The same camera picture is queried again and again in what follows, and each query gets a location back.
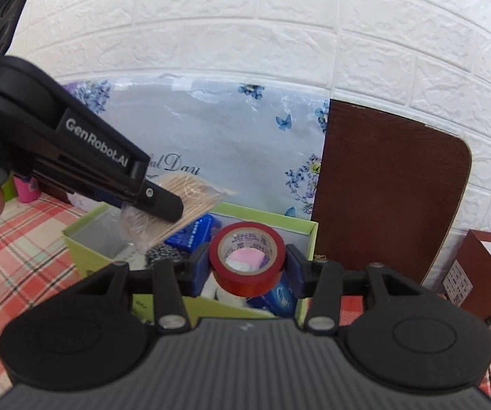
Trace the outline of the toothpick pack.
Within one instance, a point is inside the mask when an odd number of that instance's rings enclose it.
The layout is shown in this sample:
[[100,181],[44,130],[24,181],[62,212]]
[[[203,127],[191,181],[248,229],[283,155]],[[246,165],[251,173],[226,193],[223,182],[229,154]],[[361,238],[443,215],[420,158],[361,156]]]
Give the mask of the toothpick pack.
[[137,199],[122,205],[119,225],[145,253],[234,194],[190,172],[172,172],[145,180]]

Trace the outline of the blue plastic box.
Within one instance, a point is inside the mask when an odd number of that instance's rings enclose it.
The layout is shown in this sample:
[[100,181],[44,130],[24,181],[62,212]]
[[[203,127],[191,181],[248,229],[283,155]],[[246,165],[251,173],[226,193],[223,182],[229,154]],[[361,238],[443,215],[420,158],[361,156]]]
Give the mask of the blue plastic box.
[[191,254],[202,243],[209,243],[221,228],[222,222],[218,218],[205,214],[171,235],[164,243],[180,252]]

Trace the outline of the red tape roll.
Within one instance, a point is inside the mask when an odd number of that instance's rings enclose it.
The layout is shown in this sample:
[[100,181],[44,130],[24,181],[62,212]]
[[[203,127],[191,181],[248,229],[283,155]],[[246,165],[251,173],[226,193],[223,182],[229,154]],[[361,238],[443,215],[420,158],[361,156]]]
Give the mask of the red tape roll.
[[209,262],[223,290],[239,297],[257,297],[270,291],[281,278],[283,239],[266,225],[237,222],[212,239]]

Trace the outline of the white and pink glove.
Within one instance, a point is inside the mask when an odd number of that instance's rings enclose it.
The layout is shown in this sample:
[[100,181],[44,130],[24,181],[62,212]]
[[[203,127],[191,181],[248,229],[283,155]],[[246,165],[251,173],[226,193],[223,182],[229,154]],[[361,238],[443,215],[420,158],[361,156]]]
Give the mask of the white and pink glove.
[[[225,259],[223,265],[230,271],[254,273],[263,269],[264,265],[268,263],[268,260],[269,257],[259,249],[242,248],[231,252]],[[221,283],[218,281],[218,271],[214,272],[214,277],[217,282],[215,298],[223,304],[244,308],[247,307],[248,298],[261,295],[260,287],[253,285],[249,288],[246,296],[236,296],[222,287]]]

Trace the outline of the steel wool scrubber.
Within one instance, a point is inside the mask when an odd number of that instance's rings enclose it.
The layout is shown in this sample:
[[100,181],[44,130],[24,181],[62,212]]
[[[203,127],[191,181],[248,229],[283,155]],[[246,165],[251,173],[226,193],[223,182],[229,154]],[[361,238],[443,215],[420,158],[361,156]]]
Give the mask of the steel wool scrubber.
[[151,269],[156,263],[165,260],[172,263],[179,263],[185,260],[185,255],[167,243],[154,245],[144,255],[145,267],[147,269]]

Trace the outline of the blue packet under glove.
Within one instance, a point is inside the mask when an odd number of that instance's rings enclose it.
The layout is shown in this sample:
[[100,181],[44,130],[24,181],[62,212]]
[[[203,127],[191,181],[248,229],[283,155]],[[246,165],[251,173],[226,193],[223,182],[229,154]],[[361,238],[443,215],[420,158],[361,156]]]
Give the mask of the blue packet under glove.
[[293,294],[286,273],[282,272],[279,282],[263,295],[247,299],[247,305],[272,313],[274,316],[295,316],[297,299]]

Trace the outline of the pink thermos bottle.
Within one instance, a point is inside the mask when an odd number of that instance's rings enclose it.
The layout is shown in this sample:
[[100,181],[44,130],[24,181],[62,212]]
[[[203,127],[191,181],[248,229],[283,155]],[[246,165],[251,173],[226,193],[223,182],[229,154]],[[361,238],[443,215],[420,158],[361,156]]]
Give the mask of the pink thermos bottle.
[[17,197],[22,204],[29,204],[41,197],[38,180],[34,177],[14,176]]

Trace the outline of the dark green tray box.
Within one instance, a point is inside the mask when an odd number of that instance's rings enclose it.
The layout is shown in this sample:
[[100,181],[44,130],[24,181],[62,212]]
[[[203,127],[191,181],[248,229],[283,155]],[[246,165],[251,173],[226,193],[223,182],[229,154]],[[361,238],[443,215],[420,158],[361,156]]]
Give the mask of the dark green tray box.
[[2,194],[4,202],[9,202],[17,197],[17,190],[12,177],[9,177],[8,180],[2,184]]

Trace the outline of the dark brown wooden headboard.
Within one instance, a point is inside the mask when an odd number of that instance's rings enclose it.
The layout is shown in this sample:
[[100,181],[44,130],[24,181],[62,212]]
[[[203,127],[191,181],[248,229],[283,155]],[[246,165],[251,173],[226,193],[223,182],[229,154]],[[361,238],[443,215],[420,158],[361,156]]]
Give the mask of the dark brown wooden headboard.
[[345,269],[380,262],[423,282],[470,176],[462,138],[416,120],[333,100],[312,218],[315,252]]

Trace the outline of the floral Beautiful Day pillow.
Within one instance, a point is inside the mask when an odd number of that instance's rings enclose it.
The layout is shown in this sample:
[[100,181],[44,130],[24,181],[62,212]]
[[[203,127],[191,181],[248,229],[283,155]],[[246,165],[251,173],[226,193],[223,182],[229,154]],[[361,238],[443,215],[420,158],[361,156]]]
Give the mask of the floral Beautiful Day pillow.
[[149,155],[149,179],[186,171],[233,191],[233,204],[311,217],[327,95],[170,75],[82,80],[64,87]]

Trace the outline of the plaid red bedsheet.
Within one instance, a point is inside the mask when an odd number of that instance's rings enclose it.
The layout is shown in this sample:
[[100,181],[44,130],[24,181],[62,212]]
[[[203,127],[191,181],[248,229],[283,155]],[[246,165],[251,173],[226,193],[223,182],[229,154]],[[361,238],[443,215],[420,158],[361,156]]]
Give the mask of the plaid red bedsheet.
[[[44,194],[6,203],[0,216],[0,333],[12,318],[80,278],[63,239],[84,211]],[[0,396],[11,383],[0,361]]]

